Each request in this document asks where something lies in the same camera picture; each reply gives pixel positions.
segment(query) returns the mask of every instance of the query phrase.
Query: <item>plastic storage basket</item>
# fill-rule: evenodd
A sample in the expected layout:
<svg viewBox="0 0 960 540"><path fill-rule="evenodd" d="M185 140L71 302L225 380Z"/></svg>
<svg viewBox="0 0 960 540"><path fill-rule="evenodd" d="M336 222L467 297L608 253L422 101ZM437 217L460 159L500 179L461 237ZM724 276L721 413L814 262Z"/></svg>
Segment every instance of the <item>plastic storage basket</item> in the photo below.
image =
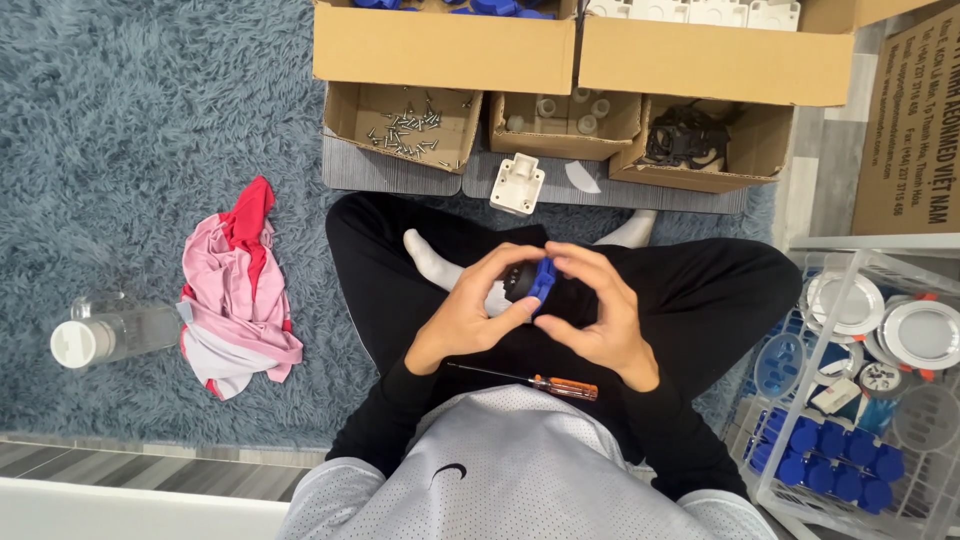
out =
<svg viewBox="0 0 960 540"><path fill-rule="evenodd" d="M868 278L884 295L933 294L937 301L960 306L960 282L927 272L883 254L860 250L853 253L790 252L802 270L804 294L811 278L821 272L843 275L837 298L846 299L856 275ZM893 502L878 515L855 503L831 495L787 486L775 479L775 471L787 446L787 437L775 439L762 472L751 466L756 434L767 427L770 414L762 410L779 407L788 411L780 432L789 433L805 408L808 392L816 385L814 375L837 323L842 302L827 313L819 334L808 327L798 304L759 344L750 369L740 384L736 403L723 430L731 455L756 502L763 506L822 525L862 540L941 540L957 520L960 497L960 365L938 372L934 382L912 387L902 397L899 409L881 441L901 449L905 475L891 484ZM780 360L766 362L770 348L778 348Z"/></svg>

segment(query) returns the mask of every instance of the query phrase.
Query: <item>hand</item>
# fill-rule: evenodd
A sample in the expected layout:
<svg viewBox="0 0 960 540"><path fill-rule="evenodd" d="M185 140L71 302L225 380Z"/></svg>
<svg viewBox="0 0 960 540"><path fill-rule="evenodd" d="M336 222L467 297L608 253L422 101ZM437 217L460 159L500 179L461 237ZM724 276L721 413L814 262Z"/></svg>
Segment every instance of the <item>hand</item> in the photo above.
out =
<svg viewBox="0 0 960 540"><path fill-rule="evenodd" d="M578 356L614 370L627 386L649 392L660 384L653 350L640 335L636 293L606 257L560 242L546 243L547 255L568 278L578 278L597 293L597 322L577 330L553 315L541 315L534 324Z"/></svg>
<svg viewBox="0 0 960 540"><path fill-rule="evenodd" d="M499 278L508 265L544 257L546 252L541 248L504 243L465 269L444 303L417 332L403 359L410 373L429 375L437 371L447 356L487 351L508 331L523 324L540 305L536 297L514 302L493 318L487 315L483 301L493 280Z"/></svg>

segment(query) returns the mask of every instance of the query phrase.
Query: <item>screwdriver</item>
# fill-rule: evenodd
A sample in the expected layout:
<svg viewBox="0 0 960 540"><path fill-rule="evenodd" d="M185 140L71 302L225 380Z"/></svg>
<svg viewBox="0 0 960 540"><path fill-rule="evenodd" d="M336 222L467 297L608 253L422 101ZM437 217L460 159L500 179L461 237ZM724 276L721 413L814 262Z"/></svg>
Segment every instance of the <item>screwdriver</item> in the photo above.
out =
<svg viewBox="0 0 960 540"><path fill-rule="evenodd" d="M473 366L465 366L463 364L455 364L453 362L447 362L447 365L453 367L459 367L463 369L469 369L473 371L481 371L483 373L489 373L491 375L499 375L501 377L509 377L511 379L520 379L526 380L534 385L534 388L538 390L543 390L557 396L567 396L568 398L576 398L578 400L587 400L590 402L597 401L598 389L595 384L587 384L585 382L577 382L576 380L566 380L566 379L557 379L556 377L543 378L539 375L534 375L532 379L527 379L525 377L518 377L516 375L510 375L509 373L500 373L499 371L492 371L489 369L483 369Z"/></svg>

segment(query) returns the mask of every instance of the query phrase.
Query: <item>black pants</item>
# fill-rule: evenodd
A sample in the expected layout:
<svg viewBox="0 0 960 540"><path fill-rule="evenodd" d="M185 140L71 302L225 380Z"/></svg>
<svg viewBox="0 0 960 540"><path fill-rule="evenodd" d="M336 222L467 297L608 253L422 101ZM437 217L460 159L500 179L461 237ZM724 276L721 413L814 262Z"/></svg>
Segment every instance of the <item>black pants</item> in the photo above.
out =
<svg viewBox="0 0 960 540"><path fill-rule="evenodd" d="M353 193L334 204L326 235L360 340L381 374L403 359L417 330L446 298L418 272L403 247L416 229L443 258L470 266L502 242L543 246L542 226L491 231L467 219L381 193ZM692 400L719 380L800 295L797 266L751 240L715 238L673 246L591 248L606 255L639 301L640 331L660 369ZM582 327L596 320L597 299L579 280L558 280L541 313ZM624 457L642 453L629 436L617 375L576 356L533 325L508 333L493 349L457 358L523 377L596 384L596 402L565 399L606 426ZM510 383L497 376L442 366L430 406L457 394Z"/></svg>

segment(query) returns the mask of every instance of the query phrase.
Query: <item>pink cloth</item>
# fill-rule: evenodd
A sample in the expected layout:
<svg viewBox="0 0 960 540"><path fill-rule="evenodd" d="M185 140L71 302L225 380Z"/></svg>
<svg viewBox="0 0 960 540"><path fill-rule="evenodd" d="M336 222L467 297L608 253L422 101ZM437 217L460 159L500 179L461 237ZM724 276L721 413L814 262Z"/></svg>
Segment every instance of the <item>pink cloth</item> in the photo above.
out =
<svg viewBox="0 0 960 540"><path fill-rule="evenodd" d="M283 382L303 358L270 251L274 230L266 215L273 203L270 185L256 177L233 210L200 222L183 249L180 348L197 378L222 400L259 371Z"/></svg>

